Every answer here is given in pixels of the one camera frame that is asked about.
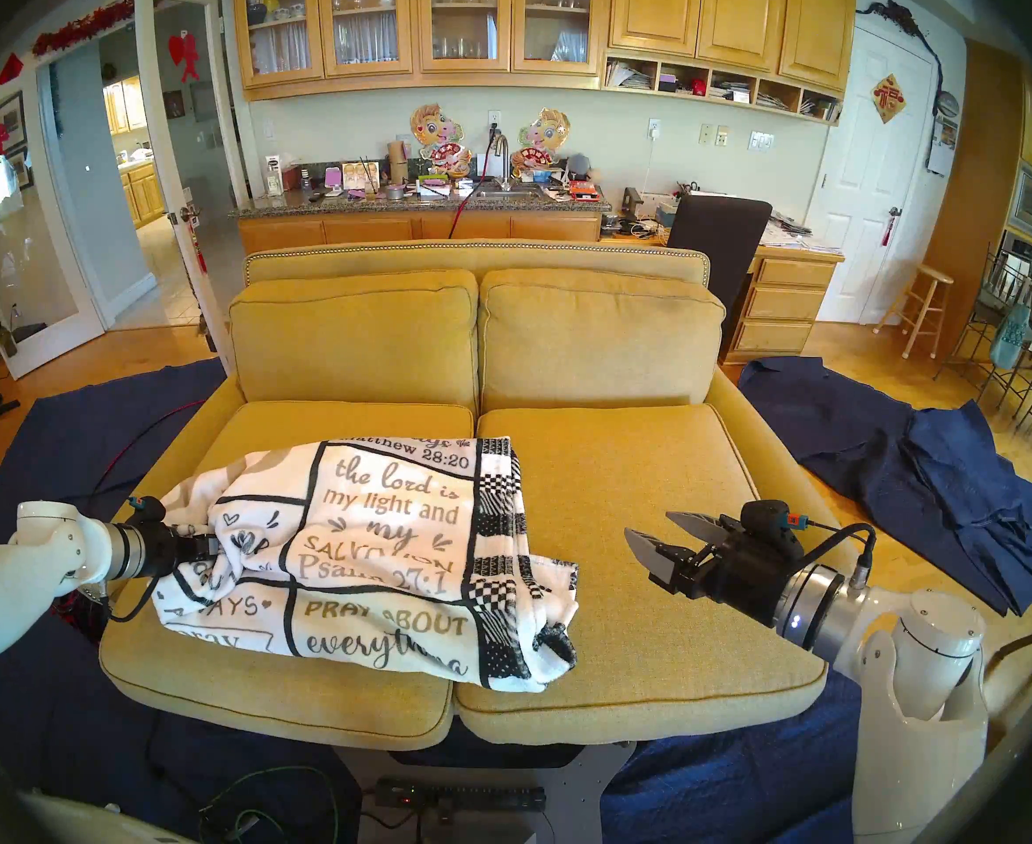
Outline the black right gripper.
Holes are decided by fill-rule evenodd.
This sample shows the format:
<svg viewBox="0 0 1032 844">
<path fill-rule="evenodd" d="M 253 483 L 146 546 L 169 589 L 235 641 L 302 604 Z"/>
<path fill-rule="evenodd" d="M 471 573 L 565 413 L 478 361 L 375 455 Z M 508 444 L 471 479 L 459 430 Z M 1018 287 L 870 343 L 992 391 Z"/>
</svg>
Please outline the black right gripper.
<svg viewBox="0 0 1032 844">
<path fill-rule="evenodd" d="M 773 625 L 786 584 L 805 551 L 783 524 L 721 524 L 708 515 L 667 511 L 665 516 L 704 543 L 689 548 L 631 528 L 624 537 L 652 583 L 688 599 L 729 605 L 762 625 Z"/>
</svg>

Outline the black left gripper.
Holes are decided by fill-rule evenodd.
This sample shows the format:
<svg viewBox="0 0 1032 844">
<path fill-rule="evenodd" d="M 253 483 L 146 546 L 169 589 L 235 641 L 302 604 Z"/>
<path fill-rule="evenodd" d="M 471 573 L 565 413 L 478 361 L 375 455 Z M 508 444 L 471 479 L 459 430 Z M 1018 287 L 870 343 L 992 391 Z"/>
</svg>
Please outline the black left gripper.
<svg viewBox="0 0 1032 844">
<path fill-rule="evenodd" d="M 219 540 L 207 526 L 142 521 L 142 576 L 164 577 L 184 564 L 214 561 Z"/>
</svg>

